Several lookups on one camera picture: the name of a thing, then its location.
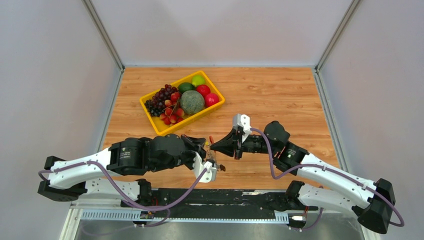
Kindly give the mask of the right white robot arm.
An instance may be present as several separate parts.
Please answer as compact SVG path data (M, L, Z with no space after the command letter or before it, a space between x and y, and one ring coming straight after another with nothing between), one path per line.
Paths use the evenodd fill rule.
M304 205L337 211L356 216L357 221L370 231L388 232L389 225L393 224L392 214L399 214L390 181L383 178L373 181L345 172L290 142L289 138L290 134L276 120L268 123L263 131L241 120L210 148L235 159L240 159L243 153L268 154L274 179L292 174L328 187L323 190L293 181L285 195L286 204L292 209Z

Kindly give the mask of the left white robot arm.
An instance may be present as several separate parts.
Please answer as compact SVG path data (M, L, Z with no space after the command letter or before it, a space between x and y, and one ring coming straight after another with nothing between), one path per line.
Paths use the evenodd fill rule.
M168 134L166 136L129 137L104 150L74 160L56 156L46 158L38 194L56 201L71 202L89 192L89 181L113 176L143 176L185 166L197 183L212 180L214 163L206 160L205 138Z

